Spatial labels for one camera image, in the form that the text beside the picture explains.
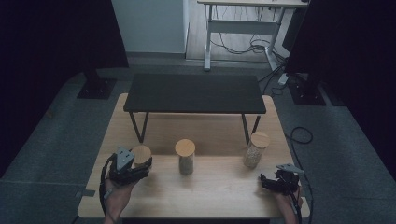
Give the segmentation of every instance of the wire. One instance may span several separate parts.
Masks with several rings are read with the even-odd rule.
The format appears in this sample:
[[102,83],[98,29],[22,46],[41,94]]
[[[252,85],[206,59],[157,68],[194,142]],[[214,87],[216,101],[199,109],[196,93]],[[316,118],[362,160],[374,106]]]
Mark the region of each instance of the wire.
[[[243,8],[242,7],[240,7],[240,8],[241,8],[241,13],[240,13],[240,18],[239,19],[242,20]],[[264,9],[262,7],[262,12],[261,13],[260,13],[260,7],[256,7],[256,9],[258,10],[258,18],[257,18],[257,20],[260,21],[262,19],[262,13],[263,13]],[[224,12],[222,14],[222,18],[224,18],[224,15],[227,12],[227,10],[228,10],[228,6],[224,9]],[[245,7],[245,11],[246,11],[247,20],[248,20],[248,9],[247,9],[247,7]],[[219,18],[218,6],[215,6],[214,14],[215,14],[215,18],[218,19]],[[205,7],[205,16],[206,16],[206,21],[207,21],[207,18],[208,18],[208,16],[207,16],[207,6]],[[236,7],[235,7],[234,19],[236,20]],[[221,48],[226,49],[231,54],[244,54],[244,53],[248,53],[248,52],[251,52],[251,51],[254,52],[254,53],[265,53],[265,51],[269,47],[265,47],[264,45],[260,45],[260,44],[255,44],[255,42],[261,41],[261,42],[265,42],[265,43],[270,44],[269,41],[263,40],[263,39],[254,39],[253,40],[254,36],[256,36],[256,35],[253,35],[250,38],[249,47],[246,50],[235,50],[235,49],[231,49],[231,48],[227,47],[224,44],[224,41],[222,39],[223,35],[227,35],[227,34],[219,33],[219,38],[220,38],[221,44],[215,43],[212,40],[210,40],[210,43],[215,45],[215,46],[217,46],[217,47],[221,47]],[[282,57],[279,53],[277,53],[277,50],[276,50],[275,47],[274,47],[273,53],[276,56],[276,60],[277,60],[278,63],[283,63],[284,62],[285,58]]]
[[[309,140],[307,140],[307,141],[300,141],[300,140],[297,140],[297,139],[293,138],[294,133],[295,133],[297,130],[304,130],[304,131],[308,132],[309,135],[310,135]],[[296,160],[297,160],[298,166],[299,166],[300,169],[303,170],[304,168],[303,168],[303,166],[302,166],[301,163],[300,163],[300,160],[299,160],[299,158],[298,158],[298,156],[297,156],[297,153],[296,153],[296,150],[295,150],[295,147],[294,147],[294,144],[293,144],[293,143],[296,142],[296,143],[298,143],[298,144],[310,144],[310,143],[314,140],[314,135],[313,135],[308,129],[306,129],[306,128],[304,128],[304,127],[296,127],[296,128],[294,128],[294,129],[291,131],[290,136],[288,136],[287,134],[285,134],[285,136],[286,136],[287,138],[289,138],[290,144],[291,144],[291,149],[293,150],[293,153],[294,153],[294,156],[295,156],[295,158],[296,158]],[[309,216],[309,220],[308,220],[308,223],[311,223],[311,222],[312,222],[312,216],[314,215],[314,195],[313,195],[313,193],[312,193],[311,184],[309,183],[308,177],[306,176],[305,173],[304,173],[304,178],[305,178],[305,180],[306,180],[306,184],[307,184],[307,186],[308,186],[309,193],[310,193],[310,195],[311,195],[311,215]]]
[[100,204],[102,205],[102,209],[103,212],[106,213],[106,206],[105,206],[105,193],[106,193],[106,185],[105,185],[105,181],[106,181],[106,170],[107,170],[107,166],[111,161],[114,161],[114,159],[116,159],[117,154],[113,153],[111,154],[111,156],[107,159],[105,166],[102,168],[102,173],[100,176],[100,184],[99,184],[99,200],[100,200]]
[[248,18],[248,7],[245,7],[245,12],[247,14],[247,21],[249,21],[249,18]]
[[274,7],[274,16],[273,16],[273,21],[275,21],[275,14],[276,14],[276,7]]
[[72,224],[75,224],[77,222],[77,220],[79,219],[79,216],[76,215],[75,219],[73,219]]
[[267,81],[267,84],[265,84],[264,89],[262,90],[262,95],[265,94],[265,90],[267,89],[268,85],[270,84],[271,79],[274,77],[274,75],[283,67],[283,65],[280,65],[278,68],[276,68],[272,73],[270,73],[270,78]]
[[298,223],[302,224],[301,208],[298,205],[298,201],[297,201],[296,197],[294,196],[294,193],[290,189],[289,189],[289,192],[290,192],[291,200],[293,201],[293,207],[297,212]]
[[270,72],[267,76],[262,77],[258,82],[261,82],[261,81],[265,80],[266,78],[268,78],[269,76],[271,76],[272,74],[276,73],[277,71],[280,70],[281,67],[282,66],[277,67],[276,69],[274,69],[274,71]]

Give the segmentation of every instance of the hand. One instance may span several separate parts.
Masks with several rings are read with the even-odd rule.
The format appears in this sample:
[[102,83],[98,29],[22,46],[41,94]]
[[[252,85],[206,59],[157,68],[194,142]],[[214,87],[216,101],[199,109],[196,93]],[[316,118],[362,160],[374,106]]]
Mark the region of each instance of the hand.
[[[297,199],[297,202],[299,206],[303,204],[303,199],[300,197],[301,195],[302,188],[299,187],[295,192],[294,192],[294,197]],[[282,193],[277,193],[273,192],[274,197],[276,198],[276,203],[277,207],[279,208],[280,212],[283,215],[283,218],[285,219],[286,224],[298,224],[298,218],[294,214],[293,208],[292,208],[292,199],[291,197],[285,196]]]
[[104,223],[115,224],[120,218],[123,209],[128,205],[131,199],[132,189],[138,181],[125,186],[118,186],[110,179],[106,179],[105,181],[106,190],[112,189],[112,192],[105,200],[106,214]]

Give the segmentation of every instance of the wooden tabletop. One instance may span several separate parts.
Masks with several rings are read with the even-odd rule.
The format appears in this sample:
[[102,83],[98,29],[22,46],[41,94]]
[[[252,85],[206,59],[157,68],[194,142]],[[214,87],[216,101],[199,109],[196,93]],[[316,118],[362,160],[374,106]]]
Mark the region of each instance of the wooden tabletop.
[[199,4],[246,7],[307,7],[301,0],[198,0]]
[[[109,122],[86,187],[95,194],[82,197],[80,217],[104,216],[98,188],[106,159],[118,146],[140,145],[129,114],[123,111],[126,98],[127,93],[120,96]],[[253,170],[243,164],[246,141],[240,115],[150,113],[144,145],[151,149],[152,168],[134,187],[121,217],[281,217],[273,195],[262,188],[258,177],[264,174],[275,179],[276,166],[293,161],[274,102],[269,96],[263,100],[267,113],[262,115],[257,131],[268,134],[271,144]],[[135,115],[139,127],[144,116]],[[250,131],[255,118],[247,115]],[[195,144],[191,175],[181,175],[178,170],[175,145],[181,139]],[[308,217],[309,208],[303,200],[303,217]]]

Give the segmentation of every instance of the black curtain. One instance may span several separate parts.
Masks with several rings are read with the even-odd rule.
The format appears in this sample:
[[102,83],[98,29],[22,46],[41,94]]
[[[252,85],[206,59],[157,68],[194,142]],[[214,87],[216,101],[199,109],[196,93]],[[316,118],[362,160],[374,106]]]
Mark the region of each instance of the black curtain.
[[128,67],[110,0],[0,1],[0,175],[70,77]]
[[393,178],[395,10],[390,0],[311,0],[285,68],[288,73],[309,73],[311,84],[324,81],[330,86]]

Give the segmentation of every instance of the black tabletop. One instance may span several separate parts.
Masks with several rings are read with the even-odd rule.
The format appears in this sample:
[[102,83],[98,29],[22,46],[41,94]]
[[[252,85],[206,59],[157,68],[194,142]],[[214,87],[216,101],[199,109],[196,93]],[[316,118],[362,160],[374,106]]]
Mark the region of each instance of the black tabletop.
[[264,114],[266,110],[255,76],[136,74],[124,111]]

